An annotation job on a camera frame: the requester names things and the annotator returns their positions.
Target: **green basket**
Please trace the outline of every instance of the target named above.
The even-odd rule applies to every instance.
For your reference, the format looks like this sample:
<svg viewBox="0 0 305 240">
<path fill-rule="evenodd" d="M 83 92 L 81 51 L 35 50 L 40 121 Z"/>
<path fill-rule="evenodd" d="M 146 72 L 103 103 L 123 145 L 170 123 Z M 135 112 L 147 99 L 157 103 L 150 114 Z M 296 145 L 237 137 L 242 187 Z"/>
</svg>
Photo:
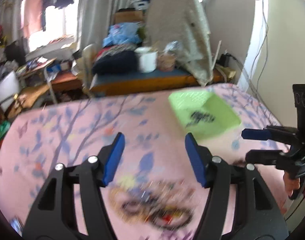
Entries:
<svg viewBox="0 0 305 240">
<path fill-rule="evenodd" d="M 238 115 L 215 93 L 189 90 L 174 92 L 168 99 L 185 132 L 197 140 L 218 136 L 241 124 Z"/>
</svg>

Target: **metal bolt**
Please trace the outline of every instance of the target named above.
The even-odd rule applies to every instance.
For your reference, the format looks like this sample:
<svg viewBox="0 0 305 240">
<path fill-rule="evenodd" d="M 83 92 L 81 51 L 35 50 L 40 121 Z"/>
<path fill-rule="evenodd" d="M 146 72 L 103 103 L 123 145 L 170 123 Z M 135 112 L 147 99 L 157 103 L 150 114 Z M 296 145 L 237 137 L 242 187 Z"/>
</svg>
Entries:
<svg viewBox="0 0 305 240">
<path fill-rule="evenodd" d="M 61 171 L 64 168 L 64 165 L 62 163 L 57 163 L 55 166 L 56 171 Z"/>
<path fill-rule="evenodd" d="M 247 170 L 249 171 L 253 171 L 254 170 L 254 165 L 248 163 L 247 166 L 246 166 Z"/>
<path fill-rule="evenodd" d="M 220 157 L 218 157 L 218 156 L 214 156 L 214 157 L 212 157 L 212 162 L 213 163 L 221 163 L 221 158 Z"/>
<path fill-rule="evenodd" d="M 88 162 L 89 162 L 89 163 L 95 163 L 95 162 L 97 162 L 97 161 L 98 161 L 97 156 L 90 156 L 90 157 L 88 158 Z"/>
</svg>

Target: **fabric-covered board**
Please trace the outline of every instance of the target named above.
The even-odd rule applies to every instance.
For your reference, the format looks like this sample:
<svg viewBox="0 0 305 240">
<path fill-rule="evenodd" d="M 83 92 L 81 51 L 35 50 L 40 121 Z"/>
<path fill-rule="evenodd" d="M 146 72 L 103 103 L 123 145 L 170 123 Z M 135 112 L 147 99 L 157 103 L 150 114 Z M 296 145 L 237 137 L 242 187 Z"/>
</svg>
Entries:
<svg viewBox="0 0 305 240">
<path fill-rule="evenodd" d="M 245 157 L 250 149 L 282 149 L 273 141 L 241 138 L 246 128 L 262 129 L 272 114 L 252 96 L 232 84 L 209 86 L 242 120 L 240 127 L 200 142 L 228 163 Z M 113 182 L 102 188 L 109 218 L 118 239 L 192 239 L 205 207 L 209 189 L 196 181 L 179 125 L 168 96 L 172 91 L 75 101 L 21 114 L 11 126 L 0 151 L 0 209 L 6 219 L 17 216 L 23 223 L 49 171 L 56 163 L 80 164 L 124 133 L 126 147 Z M 283 171 L 258 166 L 278 205 L 287 199 Z M 163 197 L 161 219 L 152 202 L 136 204 L 138 193 Z M 224 232 L 231 230 L 236 189 L 231 186 Z M 86 234 L 78 187 L 75 190 L 79 231 Z"/>
</svg>

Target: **white bucket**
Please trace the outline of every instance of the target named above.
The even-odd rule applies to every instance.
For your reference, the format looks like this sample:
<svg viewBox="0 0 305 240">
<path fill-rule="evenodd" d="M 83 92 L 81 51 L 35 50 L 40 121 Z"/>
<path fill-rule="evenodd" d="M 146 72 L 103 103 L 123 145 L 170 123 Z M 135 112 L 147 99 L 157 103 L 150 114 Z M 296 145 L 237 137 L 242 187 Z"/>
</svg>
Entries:
<svg viewBox="0 0 305 240">
<path fill-rule="evenodd" d="M 139 71 L 141 73 L 149 73 L 157 67 L 158 52 L 150 51 L 151 47 L 140 47 L 135 50 L 139 59 Z"/>
</svg>

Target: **blue gripper pad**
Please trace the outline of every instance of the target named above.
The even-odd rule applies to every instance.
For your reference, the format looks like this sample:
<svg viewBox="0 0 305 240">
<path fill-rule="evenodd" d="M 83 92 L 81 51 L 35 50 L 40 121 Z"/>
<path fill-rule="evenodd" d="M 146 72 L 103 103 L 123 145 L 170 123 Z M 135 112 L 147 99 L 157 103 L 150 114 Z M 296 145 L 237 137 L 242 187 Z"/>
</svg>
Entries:
<svg viewBox="0 0 305 240">
<path fill-rule="evenodd" d="M 210 152 L 208 151 L 206 153 L 206 156 L 200 156 L 198 150 L 199 150 L 199 145 L 197 144 L 195 138 L 192 136 L 191 133 L 188 133 L 186 135 L 185 138 L 185 147 L 186 147 L 186 151 L 192 166 L 192 169 L 195 173 L 196 179 L 197 181 L 203 186 L 206 187 L 206 165 L 208 160 L 209 160 L 209 156 L 208 153 L 210 154 Z"/>
<path fill-rule="evenodd" d="M 105 163 L 103 176 L 103 183 L 105 186 L 113 181 L 124 148 L 125 136 L 122 133 L 118 133 L 111 145 L 111 152 Z"/>
<path fill-rule="evenodd" d="M 268 130 L 244 129 L 241 137 L 248 140 L 267 141 L 271 140 L 271 133 Z"/>
</svg>

